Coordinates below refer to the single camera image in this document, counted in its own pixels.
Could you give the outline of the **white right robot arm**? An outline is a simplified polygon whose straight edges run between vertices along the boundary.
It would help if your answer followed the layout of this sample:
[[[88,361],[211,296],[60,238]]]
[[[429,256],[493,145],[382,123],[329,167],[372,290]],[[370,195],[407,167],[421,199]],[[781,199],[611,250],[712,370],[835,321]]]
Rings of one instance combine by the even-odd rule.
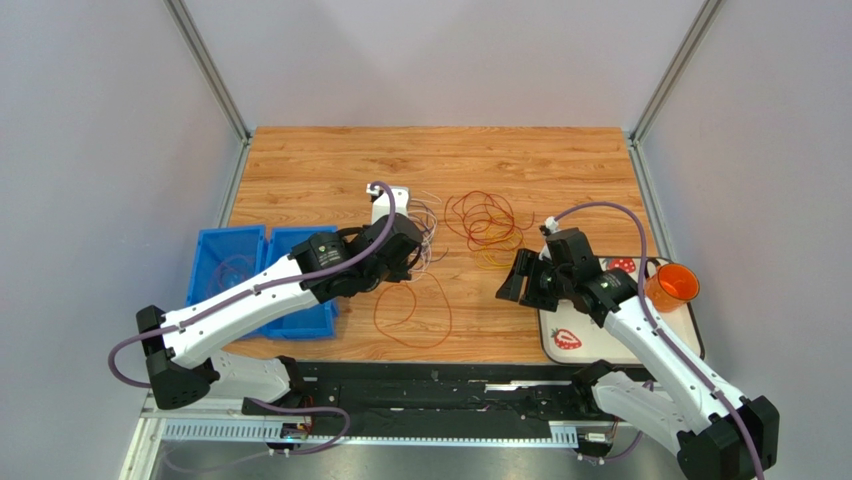
[[[777,462],[780,413],[749,398],[681,341],[648,303],[639,273],[605,268],[577,228],[551,233],[547,251],[519,249],[496,296],[540,312],[591,319],[663,387],[639,387],[598,360],[571,382],[588,410],[616,416],[673,454],[688,479],[756,479]]]

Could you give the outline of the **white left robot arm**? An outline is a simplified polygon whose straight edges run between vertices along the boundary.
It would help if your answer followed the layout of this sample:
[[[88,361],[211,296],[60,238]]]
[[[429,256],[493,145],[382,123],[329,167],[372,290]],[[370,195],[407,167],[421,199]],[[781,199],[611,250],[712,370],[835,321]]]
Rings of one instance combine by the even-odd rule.
[[[258,360],[225,346],[286,315],[409,280],[422,241],[409,218],[385,215],[365,227],[316,232],[256,276],[195,305],[141,309],[136,323],[157,406],[174,410],[207,396],[283,399],[301,380],[294,360]]]

